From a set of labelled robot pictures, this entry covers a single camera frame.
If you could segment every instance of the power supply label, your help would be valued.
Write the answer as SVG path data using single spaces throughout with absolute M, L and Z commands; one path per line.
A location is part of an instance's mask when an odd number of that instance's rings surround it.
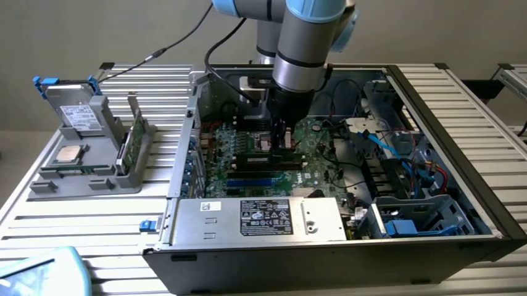
M 290 200 L 242 200 L 241 233 L 243 236 L 294 234 Z
M 63 113 L 78 131 L 101 131 L 102 127 L 89 105 L 61 106 Z

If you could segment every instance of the white wall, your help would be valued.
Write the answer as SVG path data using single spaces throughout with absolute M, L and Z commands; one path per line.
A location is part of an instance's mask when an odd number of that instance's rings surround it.
M 58 121 L 31 86 L 35 75 L 85 78 L 102 62 L 139 62 L 195 25 L 210 0 L 11 0 L 0 11 L 0 130 L 54 130 Z M 488 78 L 497 63 L 527 64 L 527 1 L 361 0 L 361 21 L 331 62 L 446 62 L 464 78 Z M 201 64 L 238 20 L 211 13 L 187 42 L 158 61 Z M 213 62 L 247 62 L 249 23 Z M 512 114 L 508 102 L 498 113 Z M 524 120 L 527 106 L 513 116 Z

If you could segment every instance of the sticker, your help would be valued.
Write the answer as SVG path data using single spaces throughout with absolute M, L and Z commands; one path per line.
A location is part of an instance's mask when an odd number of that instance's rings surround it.
M 241 233 L 243 236 L 290 235 L 294 234 L 291 224 L 290 200 L 241 201 Z
M 89 105 L 61 106 L 63 113 L 78 131 L 101 131 L 101 124 Z
M 202 202 L 199 210 L 202 212 L 222 211 L 222 202 Z

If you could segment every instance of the metal chassis panel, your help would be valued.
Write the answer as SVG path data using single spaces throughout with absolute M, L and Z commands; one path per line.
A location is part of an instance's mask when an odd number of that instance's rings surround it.
M 270 68 L 266 65 L 258 65 L 257 67 L 254 65 L 218 65 L 215 67 L 219 70 L 222 68 Z M 482 240 L 468 239 L 466 242 L 385 241 L 377 246 L 375 244 L 303 244 L 295 245 L 294 247 L 251 247 L 250 250 L 221 248 L 213 250 L 182 250 L 175 246 L 170 247 L 166 245 L 161 249 L 146 250 L 143 256 L 150 266 L 158 272 L 161 279 L 165 279 L 163 282 L 170 284 L 169 289 L 173 293 L 254 292 L 255 287 L 262 290 L 290 290 L 357 285 L 363 286 L 367 284 L 381 285 L 440 282 L 466 265 L 480 260 L 498 260 L 526 244 L 527 235 L 524 229 L 520 227 L 510 212 L 508 212 L 501 200 L 481 177 L 446 129 L 441 125 L 441 122 L 435 118 L 398 66 L 335 65 L 335 71 L 338 71 L 339 68 L 354 67 L 385 68 L 387 75 L 394 78 L 394 82 L 403 92 L 405 98 L 409 100 L 406 103 L 410 104 L 413 111 L 423 120 L 419 124 L 423 125 L 423 128 L 427 129 L 435 138 L 438 147 L 444 150 L 449 161 L 460 172 L 464 182 L 468 184 L 472 193 L 477 197 L 485 211 L 489 213 L 504 237 L 500 237 L 500 239 L 489 237 L 482 238 Z M 401 248 L 398 252 L 393 253 L 393 250 L 398 248 Z M 434 261 L 434 259 L 430 258 L 430 254 L 440 254 L 442 252 L 446 252 L 441 255 L 442 258 L 457 258 L 456 263 L 438 260 L 430 265 L 434 266 L 434 270 L 423 270 L 422 262 L 427 261 L 430 263 L 430 261 Z M 414 260 L 411 260 L 411 262 L 406 260 L 405 262 L 397 262 L 397 260 L 394 260 L 394 258 L 398 257 L 397 254 L 401 255 L 403 253 L 413 254 Z M 354 282 L 354 279 L 351 279 L 346 273 L 350 267 L 343 264 L 343 262 L 349 262 L 353 265 L 355 262 L 361 261 L 362 258 L 369 258 L 370 261 L 363 263 L 365 268 L 362 269 L 362 275 L 354 277 L 357 280 L 357 282 Z M 309 271 L 310 274 L 315 273 L 314 276 L 307 277 L 306 275 L 299 275 L 297 281 L 285 281 L 282 274 L 273 274 L 273 267 L 277 265 L 281 266 L 283 262 L 287 262 L 289 274 L 303 274 Z M 377 276 L 386 264 L 395 267 L 390 268 L 391 274 L 383 275 L 381 281 Z M 226 271 L 226 266 L 235 272 L 231 273 Z M 190 280 L 190 278 L 197 277 L 186 277 L 181 280 L 173 276 L 174 274 L 182 273 L 194 273 L 195 276 L 199 275 L 201 278 L 207 278 L 207 283 L 203 283 L 203 280 Z M 266 278 L 266 282 L 273 282 L 274 285 L 270 287 L 265 286 L 262 281 L 258 281 L 259 277 Z

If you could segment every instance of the metal rail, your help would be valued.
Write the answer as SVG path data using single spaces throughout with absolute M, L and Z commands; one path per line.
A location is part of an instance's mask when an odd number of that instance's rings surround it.
M 127 65 L 115 66 L 114 72 Z M 527 161 L 504 125 L 490 118 L 452 73 L 434 65 L 401 65 L 509 211 L 527 230 Z M 57 144 L 57 134 L 0 210 L 0 266 L 62 245 L 74 245 L 93 274 L 97 295 L 171 295 L 139 255 L 139 222 L 162 215 L 189 100 L 189 66 L 146 66 L 103 84 L 114 114 L 133 118 L 126 94 L 139 91 L 143 113 L 158 126 L 141 193 L 34 201 L 27 184 Z M 357 272 L 350 267 L 350 276 Z M 440 285 L 289 292 L 289 295 L 527 295 L 527 247 L 496 263 L 472 265 Z
M 501 64 L 492 79 L 502 81 L 520 98 L 527 102 L 527 65 Z

